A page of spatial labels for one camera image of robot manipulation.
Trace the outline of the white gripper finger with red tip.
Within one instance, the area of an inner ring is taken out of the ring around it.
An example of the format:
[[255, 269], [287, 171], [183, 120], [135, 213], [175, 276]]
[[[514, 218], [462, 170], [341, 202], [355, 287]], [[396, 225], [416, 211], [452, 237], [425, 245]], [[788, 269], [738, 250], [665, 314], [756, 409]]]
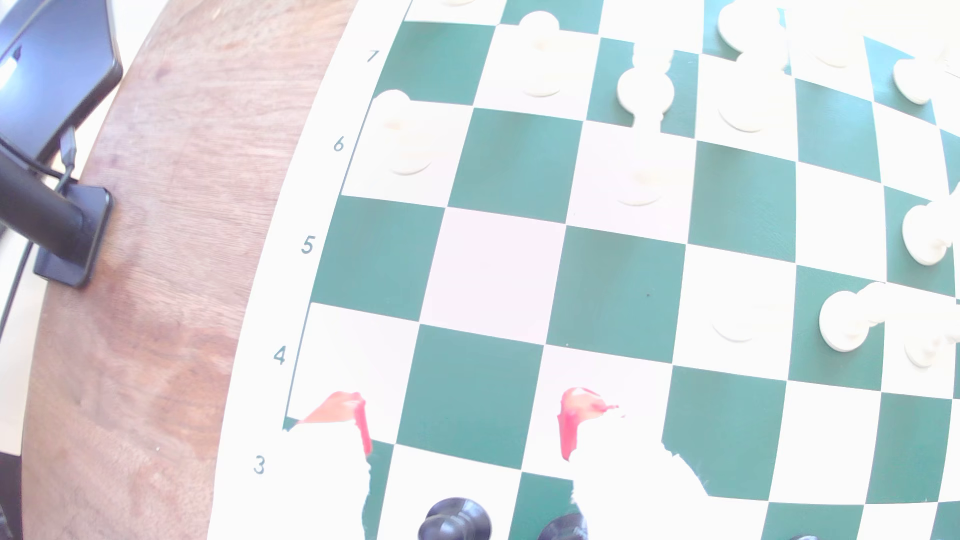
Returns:
[[280, 438], [279, 539], [364, 539], [373, 449], [366, 399], [336, 391]]
[[585, 387], [559, 399], [559, 448], [589, 539], [741, 539], [690, 464], [640, 411]]

